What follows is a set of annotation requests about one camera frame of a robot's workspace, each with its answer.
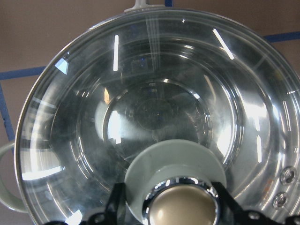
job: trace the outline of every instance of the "blue line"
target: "blue line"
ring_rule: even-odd
[[[300,31],[264,36],[270,43],[300,39]]]
[[[25,76],[34,76],[40,75],[45,67],[35,67],[35,68],[28,68],[28,69],[20,69],[14,71],[7,71],[0,73],[0,80],[6,79],[13,79],[13,78],[20,78]]]
[[[173,7],[173,0],[165,0],[166,7]]]
[[[15,133],[13,129],[13,125],[11,124],[10,117],[8,114],[8,108],[6,106],[5,98],[3,95],[1,83],[0,83],[0,112],[3,118],[4,127],[7,133],[7,137],[9,141],[12,141],[15,139]]]

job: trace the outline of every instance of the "pot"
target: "pot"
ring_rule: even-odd
[[[36,224],[79,224],[105,208],[115,183],[130,187],[128,171],[149,192],[164,179],[146,167],[163,171],[162,158],[179,171],[166,181],[222,180],[242,208],[283,222],[300,212],[299,89],[282,55],[227,18],[164,7],[116,16],[67,45],[35,83],[15,140],[24,205],[4,187],[1,199]],[[145,223],[130,188],[125,224]]]

